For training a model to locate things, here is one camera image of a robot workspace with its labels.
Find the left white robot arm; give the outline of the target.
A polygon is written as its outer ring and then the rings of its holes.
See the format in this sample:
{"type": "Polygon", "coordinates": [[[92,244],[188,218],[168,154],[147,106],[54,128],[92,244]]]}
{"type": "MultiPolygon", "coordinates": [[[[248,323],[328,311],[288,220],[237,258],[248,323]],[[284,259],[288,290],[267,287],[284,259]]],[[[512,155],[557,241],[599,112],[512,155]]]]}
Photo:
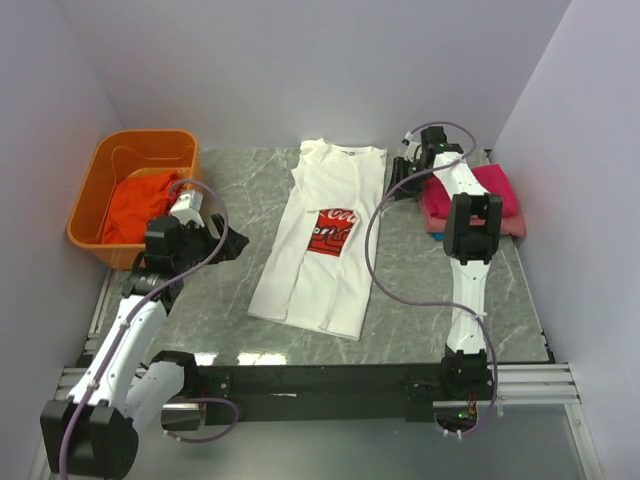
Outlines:
{"type": "Polygon", "coordinates": [[[160,216],[147,225],[145,247],[122,287],[117,315],[84,375],[62,400],[46,403],[40,424],[52,472],[122,479],[135,461],[140,433],[172,400],[203,416],[207,396],[191,353],[142,356],[184,287],[200,268],[236,259],[248,245],[226,215],[213,225],[160,216]]]}

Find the white printed t-shirt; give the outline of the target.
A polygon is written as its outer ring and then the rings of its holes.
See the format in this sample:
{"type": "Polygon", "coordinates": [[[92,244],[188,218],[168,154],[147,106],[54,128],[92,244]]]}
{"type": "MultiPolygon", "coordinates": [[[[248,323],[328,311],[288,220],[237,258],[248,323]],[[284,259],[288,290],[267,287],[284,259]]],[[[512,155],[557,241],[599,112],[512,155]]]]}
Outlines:
{"type": "Polygon", "coordinates": [[[371,291],[387,152],[324,139],[300,145],[294,185],[249,304],[253,317],[351,340],[371,291]]]}

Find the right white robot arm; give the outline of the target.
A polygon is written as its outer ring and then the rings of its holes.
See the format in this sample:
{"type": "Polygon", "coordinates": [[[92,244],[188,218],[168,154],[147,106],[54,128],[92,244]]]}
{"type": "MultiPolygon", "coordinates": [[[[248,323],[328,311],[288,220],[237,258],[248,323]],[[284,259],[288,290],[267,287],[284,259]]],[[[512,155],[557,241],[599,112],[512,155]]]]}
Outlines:
{"type": "Polygon", "coordinates": [[[487,368],[486,279],[501,236],[503,201],[484,188],[468,166],[469,155],[448,140],[442,123],[429,123],[405,136],[405,154],[393,160],[387,194],[416,199],[423,181],[436,178],[450,200],[443,248],[453,277],[451,328],[441,362],[440,384],[454,399],[472,399],[492,383],[487,368]]]}

